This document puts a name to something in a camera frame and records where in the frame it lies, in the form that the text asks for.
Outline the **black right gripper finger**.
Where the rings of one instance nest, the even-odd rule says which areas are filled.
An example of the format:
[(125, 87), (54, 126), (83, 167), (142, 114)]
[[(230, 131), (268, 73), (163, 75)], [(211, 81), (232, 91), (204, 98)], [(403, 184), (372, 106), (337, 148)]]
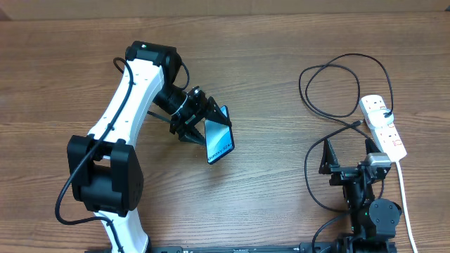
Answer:
[(366, 153), (380, 153), (380, 149), (377, 147), (375, 142), (371, 138), (365, 140)]
[(338, 158), (335, 154), (335, 151), (333, 149), (333, 146), (332, 146), (330, 140), (327, 138), (323, 142), (323, 155), (322, 155), (321, 163), (319, 166), (319, 173), (320, 174), (332, 174), (339, 167), (340, 167), (340, 164), (338, 162)]

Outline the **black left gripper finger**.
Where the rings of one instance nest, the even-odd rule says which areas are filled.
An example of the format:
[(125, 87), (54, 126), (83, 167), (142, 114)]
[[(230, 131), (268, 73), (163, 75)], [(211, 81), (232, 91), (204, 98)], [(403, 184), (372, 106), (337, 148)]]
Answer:
[(182, 126), (177, 133), (181, 142), (206, 146), (205, 137), (194, 126)]
[(205, 119), (210, 121), (226, 125), (228, 127), (232, 127), (231, 120), (228, 116), (226, 116), (217, 105), (213, 97), (209, 97), (207, 100), (207, 109)]

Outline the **blue Galaxy smartphone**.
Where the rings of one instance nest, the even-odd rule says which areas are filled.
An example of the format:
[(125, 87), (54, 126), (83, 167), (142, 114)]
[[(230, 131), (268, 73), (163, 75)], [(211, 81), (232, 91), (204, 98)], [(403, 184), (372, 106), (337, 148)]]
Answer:
[(214, 164), (235, 148), (231, 127), (208, 119), (205, 120), (205, 140), (208, 164)]

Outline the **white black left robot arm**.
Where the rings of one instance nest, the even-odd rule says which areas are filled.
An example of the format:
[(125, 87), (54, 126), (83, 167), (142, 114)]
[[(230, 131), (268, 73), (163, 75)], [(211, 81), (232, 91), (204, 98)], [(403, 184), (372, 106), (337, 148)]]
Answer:
[(162, 109), (160, 119), (180, 141), (205, 147), (209, 164), (234, 149), (232, 123), (229, 109), (200, 88), (175, 84), (186, 65), (174, 47), (135, 41), (113, 62), (120, 85), (88, 134), (70, 139), (63, 190), (103, 224), (112, 252), (150, 252), (137, 209), (144, 177), (135, 147), (151, 105)]

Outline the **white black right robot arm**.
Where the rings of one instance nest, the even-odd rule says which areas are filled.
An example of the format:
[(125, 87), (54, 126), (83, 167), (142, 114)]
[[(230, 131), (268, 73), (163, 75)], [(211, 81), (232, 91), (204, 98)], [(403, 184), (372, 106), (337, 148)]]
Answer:
[[(355, 167), (340, 166), (331, 142), (323, 141), (320, 174), (329, 174), (331, 186), (341, 186), (347, 209), (343, 214), (323, 224), (314, 234), (308, 252), (396, 252), (390, 240), (402, 215), (401, 207), (376, 197), (372, 185), (383, 182), (392, 167), (386, 153), (366, 141), (366, 158)], [(351, 233), (341, 233), (332, 242), (317, 242), (319, 233), (343, 218), (350, 218)]]

